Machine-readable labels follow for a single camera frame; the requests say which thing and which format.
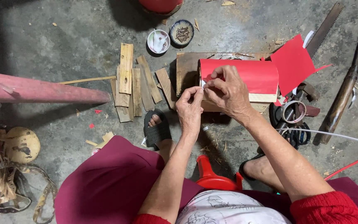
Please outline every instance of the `small bowl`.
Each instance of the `small bowl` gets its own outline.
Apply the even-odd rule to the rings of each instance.
[[[168,36],[168,34],[161,30],[161,29],[156,29],[156,33],[161,33],[163,36]],[[162,51],[160,52],[156,52],[155,50],[153,50],[153,37],[154,37],[154,30],[149,34],[148,38],[147,38],[147,46],[149,47],[149,49],[156,54],[163,54],[165,53],[169,46],[171,45],[171,42],[169,40],[169,37],[165,40],[165,46],[162,47]]]
[[[180,28],[189,28],[189,38],[187,38],[187,40],[185,40],[184,42],[180,42],[177,38],[176,38],[176,34],[177,34],[177,30]],[[179,45],[179,46],[185,46],[188,45],[190,43],[190,41],[193,39],[194,37],[194,26],[191,22],[185,20],[185,19],[181,19],[176,21],[172,27],[171,27],[171,31],[169,32],[169,36],[171,37],[172,41]]]

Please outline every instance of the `red sweater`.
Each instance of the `red sweater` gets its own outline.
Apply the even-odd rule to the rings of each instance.
[[[340,191],[294,201],[290,211],[297,224],[358,224],[357,206]],[[170,223],[158,216],[139,214],[132,224]]]

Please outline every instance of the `stack of wood pieces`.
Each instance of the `stack of wood pieces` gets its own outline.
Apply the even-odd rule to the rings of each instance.
[[[117,75],[110,80],[112,96],[120,122],[133,121],[141,117],[142,103],[146,111],[154,110],[154,105],[162,101],[160,91],[154,81],[146,58],[141,55],[133,63],[133,44],[121,43],[120,65]],[[156,71],[167,103],[174,109],[177,97],[165,69]]]

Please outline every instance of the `hand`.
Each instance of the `hand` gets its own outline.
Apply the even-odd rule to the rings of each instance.
[[[247,86],[238,75],[236,67],[218,67],[212,72],[211,78],[212,80],[204,85],[208,97],[238,122],[249,117],[253,108],[249,102]]]
[[[191,95],[194,94],[193,102],[189,103]],[[204,91],[200,86],[194,86],[182,93],[180,99],[176,102],[176,111],[179,115],[179,121],[182,128],[182,136],[197,140],[201,127],[201,114],[204,111],[201,107],[201,101]]]

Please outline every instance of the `black sandal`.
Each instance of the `black sandal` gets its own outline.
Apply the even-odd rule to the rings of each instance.
[[[149,122],[153,115],[159,116],[161,123],[157,124],[156,126],[149,127]],[[172,139],[168,120],[161,110],[155,109],[154,111],[149,111],[146,114],[144,117],[144,134],[147,137],[147,147],[153,147],[154,144],[165,139]]]
[[[244,161],[241,165],[240,165],[240,168],[238,169],[238,172],[240,173],[240,175],[245,178],[245,179],[248,179],[250,181],[254,181],[255,179],[253,179],[252,177],[246,175],[246,173],[244,172],[244,165],[246,164],[246,162],[250,161],[250,160],[254,160],[254,159],[259,159],[261,157],[265,156],[264,153],[260,153],[258,155],[256,155],[255,157],[253,157],[252,159],[249,159],[249,160],[246,160]]]

